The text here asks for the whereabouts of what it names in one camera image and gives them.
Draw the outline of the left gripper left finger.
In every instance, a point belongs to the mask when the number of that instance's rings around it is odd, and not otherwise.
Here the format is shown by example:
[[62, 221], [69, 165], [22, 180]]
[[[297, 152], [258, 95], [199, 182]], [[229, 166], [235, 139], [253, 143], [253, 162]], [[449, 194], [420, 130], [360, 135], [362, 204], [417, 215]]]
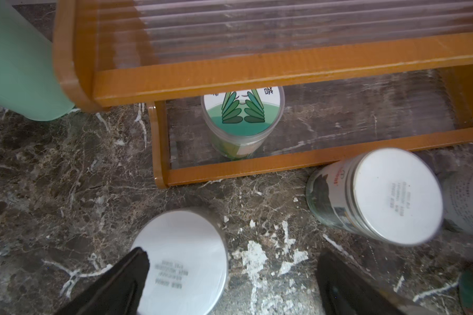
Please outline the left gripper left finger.
[[150, 263], [134, 248], [57, 314], [137, 314]]

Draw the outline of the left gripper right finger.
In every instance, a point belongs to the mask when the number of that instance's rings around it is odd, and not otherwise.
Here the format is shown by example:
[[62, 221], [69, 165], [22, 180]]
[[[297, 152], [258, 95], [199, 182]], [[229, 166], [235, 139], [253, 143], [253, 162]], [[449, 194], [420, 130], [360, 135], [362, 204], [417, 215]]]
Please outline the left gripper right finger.
[[382, 290], [324, 249], [316, 271], [325, 314], [433, 314], [395, 292]]

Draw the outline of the green jar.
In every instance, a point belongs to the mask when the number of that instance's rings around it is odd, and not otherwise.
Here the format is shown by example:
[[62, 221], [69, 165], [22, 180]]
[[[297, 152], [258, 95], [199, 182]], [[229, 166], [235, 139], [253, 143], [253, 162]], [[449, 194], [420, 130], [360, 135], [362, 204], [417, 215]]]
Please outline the green jar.
[[203, 207], [167, 211], [149, 221], [132, 245], [150, 264], [138, 314], [209, 314], [229, 274], [220, 220]]

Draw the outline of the seed jar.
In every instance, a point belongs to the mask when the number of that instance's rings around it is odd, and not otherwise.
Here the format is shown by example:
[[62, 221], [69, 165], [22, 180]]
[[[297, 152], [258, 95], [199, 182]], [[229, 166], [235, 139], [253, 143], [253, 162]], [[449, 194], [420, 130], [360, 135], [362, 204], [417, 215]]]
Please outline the seed jar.
[[429, 242], [444, 220], [434, 172], [398, 148], [373, 150], [316, 170], [308, 179], [306, 199], [321, 224], [400, 246]]
[[473, 169], [439, 176], [444, 203], [444, 228], [473, 235]]

